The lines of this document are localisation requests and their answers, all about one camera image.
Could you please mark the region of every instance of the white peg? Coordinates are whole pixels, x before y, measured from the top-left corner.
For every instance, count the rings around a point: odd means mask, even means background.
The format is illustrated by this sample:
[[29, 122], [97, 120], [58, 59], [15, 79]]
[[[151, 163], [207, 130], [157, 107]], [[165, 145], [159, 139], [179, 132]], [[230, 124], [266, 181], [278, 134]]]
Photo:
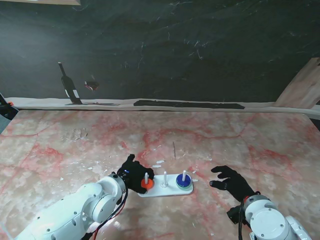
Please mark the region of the white peg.
[[186, 170], [183, 170], [183, 174], [182, 174], [182, 181], [184, 182], [186, 180]]
[[144, 183], [148, 184], [148, 173], [147, 172], [144, 175]]
[[165, 188], [168, 186], [168, 183], [167, 183], [167, 172], [165, 171], [163, 173], [163, 183], [162, 183], [162, 187]]

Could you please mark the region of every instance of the black cable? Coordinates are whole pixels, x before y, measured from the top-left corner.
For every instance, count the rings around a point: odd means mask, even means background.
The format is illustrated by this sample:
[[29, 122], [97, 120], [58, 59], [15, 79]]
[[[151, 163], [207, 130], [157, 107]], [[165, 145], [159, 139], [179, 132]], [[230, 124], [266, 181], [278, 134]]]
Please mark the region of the black cable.
[[113, 213], [107, 218], [107, 220], [105, 220], [103, 223], [101, 223], [95, 231], [99, 231], [100, 228], [102, 228], [120, 209], [121, 207], [125, 204], [126, 200], [127, 200], [127, 197], [128, 197], [128, 187], [125, 186], [125, 195], [124, 195], [124, 198], [123, 198], [123, 201], [121, 202], [121, 204], [118, 206], [118, 208], [113, 211]]
[[91, 233], [86, 233], [83, 238], [81, 238], [81, 240], [90, 240], [90, 238], [92, 237], [92, 235], [94, 234], [94, 232]]
[[239, 211], [239, 226], [238, 226], [238, 238], [239, 240], [242, 240], [242, 221], [243, 221], [243, 211], [244, 211], [244, 205], [245, 205], [245, 200], [242, 199], [241, 204], [240, 204], [240, 211]]

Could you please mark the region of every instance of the orange ring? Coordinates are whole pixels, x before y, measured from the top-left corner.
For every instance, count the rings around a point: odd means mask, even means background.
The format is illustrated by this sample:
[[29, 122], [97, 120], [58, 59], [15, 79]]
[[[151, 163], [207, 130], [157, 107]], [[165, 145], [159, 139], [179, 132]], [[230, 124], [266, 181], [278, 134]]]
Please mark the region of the orange ring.
[[145, 183], [145, 179], [142, 179], [142, 181], [141, 181], [141, 187], [143, 187], [147, 191], [149, 189], [152, 189], [154, 187], [154, 184], [155, 184], [154, 181], [151, 180], [150, 178], [148, 179], [148, 183], [147, 184]]

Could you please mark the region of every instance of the table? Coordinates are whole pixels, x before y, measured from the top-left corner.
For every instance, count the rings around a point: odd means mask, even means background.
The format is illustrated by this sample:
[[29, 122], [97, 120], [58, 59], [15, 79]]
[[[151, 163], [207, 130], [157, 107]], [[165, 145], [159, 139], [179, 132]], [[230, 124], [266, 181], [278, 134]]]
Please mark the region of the table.
[[[191, 195], [141, 198], [99, 240], [237, 239], [238, 205], [209, 186], [227, 165], [320, 236], [320, 133], [302, 114], [23, 110], [0, 135], [0, 221], [18, 235], [42, 208], [116, 171], [129, 154], [155, 174], [194, 178]], [[249, 239], [249, 229], [242, 231]], [[6, 239], [4, 232], [1, 239]]]

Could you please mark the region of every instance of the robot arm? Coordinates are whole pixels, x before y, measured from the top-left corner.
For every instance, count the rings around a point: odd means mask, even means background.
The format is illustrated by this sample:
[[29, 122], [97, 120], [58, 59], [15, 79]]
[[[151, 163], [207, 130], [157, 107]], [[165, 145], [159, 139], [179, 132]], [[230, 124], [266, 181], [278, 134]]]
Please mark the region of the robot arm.
[[311, 240], [294, 217], [284, 217], [266, 196], [249, 197], [244, 203], [243, 211], [252, 230], [251, 240]]
[[311, 240], [306, 230], [292, 216], [284, 217], [276, 205], [267, 197], [254, 192], [247, 181], [235, 170], [228, 166], [216, 166], [213, 173], [220, 173], [217, 177], [223, 181], [210, 181], [210, 186], [228, 191], [240, 206], [231, 208], [227, 215], [234, 224], [239, 225], [239, 239], [243, 223], [252, 230], [251, 240]]
[[80, 240], [94, 223], [103, 223], [126, 192], [125, 182], [115, 173], [96, 183], [82, 185], [35, 215], [16, 240]]

